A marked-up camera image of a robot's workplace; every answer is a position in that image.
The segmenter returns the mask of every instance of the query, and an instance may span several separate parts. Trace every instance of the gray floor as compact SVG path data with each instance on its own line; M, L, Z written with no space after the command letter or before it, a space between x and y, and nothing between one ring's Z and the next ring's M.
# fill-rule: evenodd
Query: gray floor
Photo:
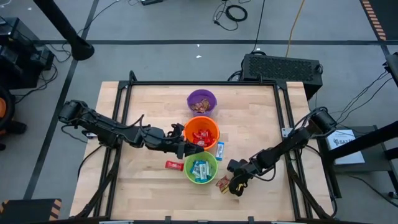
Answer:
M92 2L56 0L76 30L86 23ZM96 13L112 2L100 0ZM253 40L261 3L254 0L243 5L248 10L248 19L239 23L238 30L227 32L211 21L218 1L168 0L152 6L129 6L126 0L120 0L98 16L87 39ZM295 0L266 0L259 39L287 40L299 5L300 1ZM0 14L20 17L43 40L62 39L32 1L13 0L10 5L0 8ZM221 22L234 26L227 20ZM376 36L358 0L307 0L293 39L376 40ZM257 47L274 56L284 56L287 48L286 45ZM244 54L252 48L253 45L244 44L95 45L94 56L78 62L67 100L84 100L94 108L101 82L126 80L130 70L134 70L139 80L226 80L239 69ZM389 50L398 51L398 46L389 46ZM60 58L65 56L62 53L57 55ZM342 109L383 72L384 54L376 45L293 45L289 57L321 61L325 72L317 106L327 106L330 111ZM7 181L0 182L0 201L24 196L71 61L56 63L58 78L46 90L34 93L18 104L16 117L27 123L29 130L22 136L5 139L8 149L0 152L0 179ZM366 101L381 84L376 83L358 101L358 105ZM398 98L394 96L397 93L394 82L387 83L372 101L353 112L344 124L376 124L381 127L395 121ZM315 106L314 99L309 103L311 108ZM386 145L396 147L397 141L389 141ZM61 133L58 124L33 198L61 198L62 218L69 215L76 172L83 159L84 148L83 143ZM361 177L381 192L392 190L385 173L363 174ZM338 180L343 194L343 198L338 199L338 218L354 222L397 223L396 208L363 183L345 176L339 176Z

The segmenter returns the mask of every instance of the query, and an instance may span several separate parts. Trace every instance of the wooden tabletop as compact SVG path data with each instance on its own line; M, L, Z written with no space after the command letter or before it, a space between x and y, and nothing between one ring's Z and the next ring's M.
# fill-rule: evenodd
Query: wooden tabletop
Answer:
M112 116L118 82L103 82L96 111ZM230 159L248 159L261 149L281 142L275 98L270 86L133 86L127 123L131 124L145 114L143 124L151 124L170 131L172 123L185 124L192 118L187 108L187 96L196 89L205 88L215 94L218 105L212 114L225 143L223 161L218 164L216 178L205 185L191 183L183 172L165 169L167 160L181 162L175 154L135 149L123 144L118 180L113 202L112 219L164 220L294 220L292 201L281 157L276 165L276 177L271 182L258 179L249 181L243 196L222 194L216 182L225 175ZM305 116L307 99L302 83L288 83L294 120ZM118 121L121 120L124 100L121 101ZM311 146L317 148L315 141ZM90 140L85 155L98 146ZM76 215L98 188L105 150L98 151L84 164L78 179L70 215ZM330 196L320 158L308 149L303 150L303 168L309 191L323 209L333 213ZM263 176L270 178L272 172ZM301 192L297 188L300 211L305 216ZM103 200L101 214L104 214Z

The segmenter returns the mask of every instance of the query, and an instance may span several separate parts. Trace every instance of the black metal frame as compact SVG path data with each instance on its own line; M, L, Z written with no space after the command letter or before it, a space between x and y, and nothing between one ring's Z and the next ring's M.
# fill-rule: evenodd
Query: black metal frame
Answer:
M276 82L270 82L270 81L264 81L263 82L262 80L260 82L191 82L191 81L188 81L188 82L186 82L186 81L182 81L182 82L178 82L178 81L176 81L176 82L174 82L174 81L165 81L165 82L143 81L143 82L140 82L140 81L137 81L137 78L135 77L134 73L130 72L130 80L129 81L120 81L119 82L118 92L116 93L116 101L115 101L114 111L113 111L113 116L112 116L113 119L116 119L118 117L118 111L119 111L120 103L121 103L121 95L122 95L123 90L127 88L126 99L125 99L125 102L124 102L123 115L122 115L122 121L121 121L123 124L126 124L127 112L128 112L128 109L129 109L129 103L130 103L130 99L131 99L131 91L132 91L132 87L134 85L230 85L230 86L246 85L246 86L272 86L273 90L274 90L275 105L276 105L276 110L277 110L277 115L278 115L278 121L279 121L281 136L282 136L282 128L285 127L283 113L282 113L282 107L281 107L280 97L279 97L279 86L276 84ZM294 119L293 119L292 109L291 109L291 106L290 106L289 96L287 94L287 90L286 89L284 89L282 91L283 91L283 94L284 94L284 101L285 101L285 105L286 105L286 109L287 109L287 117L288 117L288 120L289 120L289 126L293 127L294 126ZM119 148L117 148L115 150L116 150L116 154L120 155L121 147L119 147ZM101 185L104 182L105 177L106 177L106 175L108 173L109 162L110 162L110 158L111 158L111 151L112 151L112 149L110 149L110 148L106 149L99 185ZM296 162L297 162L298 174L300 176L301 181L305 184L305 176L304 176L304 171L303 171L303 165L302 165L302 161L301 161L301 158L299 156L299 152L298 151L295 151L295 158L296 158ZM115 156L114 163L116 162L116 163L119 164L119 160L120 160L120 156ZM288 162L292 161L292 158L290 157L290 154L286 154L285 155L285 160L286 160L286 166L287 166ZM114 179L110 183L108 201L106 203L106 212L105 212L105 217L106 218L110 218L111 217L111 213L112 213L113 198L114 198L114 193L115 193L115 189L116 189L117 173L118 173L118 170L116 171L116 175L114 176ZM291 194L291 197L292 197L292 206L293 206L293 211L294 211L294 217L295 217L295 220L299 220L299 219L301 219L303 217L301 217L301 215L300 215L299 201L297 199L297 191L296 191L295 184L294 184L294 182L293 182L293 180L291 178L289 178L289 187L290 187L290 194ZM306 213L307 218L313 218L312 217L312 209L309 206L309 203L307 202L307 200L304 197L303 197L303 201L304 201L304 205L305 205L305 213ZM99 200L99 202L95 206L94 214L93 214L94 217L99 217L100 210L101 210L101 204L102 204L102 198ZM150 220L148 220L148 221L140 220L139 222L151 223L152 221L150 221ZM226 222L226 223L247 223L247 222Z

